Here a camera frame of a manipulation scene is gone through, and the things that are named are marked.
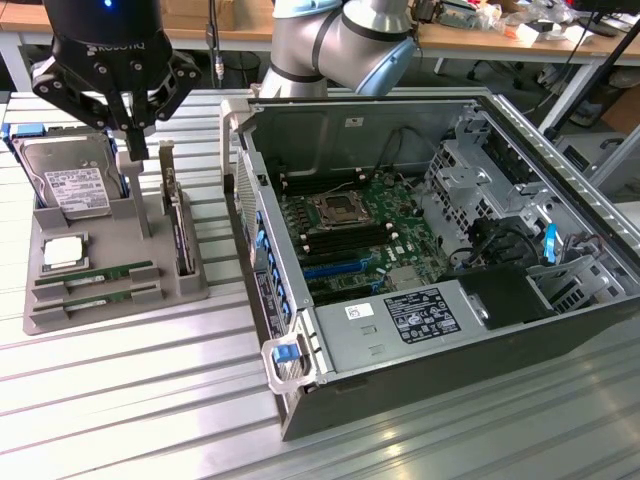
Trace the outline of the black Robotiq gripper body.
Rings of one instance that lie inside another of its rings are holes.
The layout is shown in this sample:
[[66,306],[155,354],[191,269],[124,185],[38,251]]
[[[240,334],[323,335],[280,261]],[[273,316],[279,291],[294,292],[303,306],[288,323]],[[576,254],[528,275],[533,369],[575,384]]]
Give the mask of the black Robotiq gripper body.
[[89,63],[103,62],[121,94],[132,94],[133,62],[173,54],[157,1],[46,1],[44,7],[52,56],[80,75]]

